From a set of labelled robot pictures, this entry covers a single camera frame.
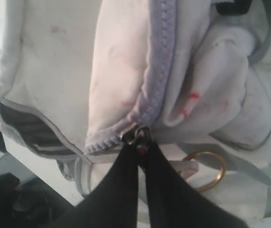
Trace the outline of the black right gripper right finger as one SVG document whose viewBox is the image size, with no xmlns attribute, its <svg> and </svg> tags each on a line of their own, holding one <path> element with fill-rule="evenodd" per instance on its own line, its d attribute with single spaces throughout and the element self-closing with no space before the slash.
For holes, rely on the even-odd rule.
<svg viewBox="0 0 271 228">
<path fill-rule="evenodd" d="M 170 165 L 155 141 L 140 152 L 152 228 L 246 228 L 187 184 Z"/>
</svg>

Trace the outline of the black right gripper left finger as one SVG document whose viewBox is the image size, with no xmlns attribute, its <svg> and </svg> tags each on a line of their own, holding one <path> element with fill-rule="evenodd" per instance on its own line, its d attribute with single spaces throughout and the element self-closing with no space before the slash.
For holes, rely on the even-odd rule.
<svg viewBox="0 0 271 228">
<path fill-rule="evenodd" d="M 98 186 L 53 228 L 135 228 L 138 214 L 138 163 L 133 145 L 124 145 Z"/>
</svg>

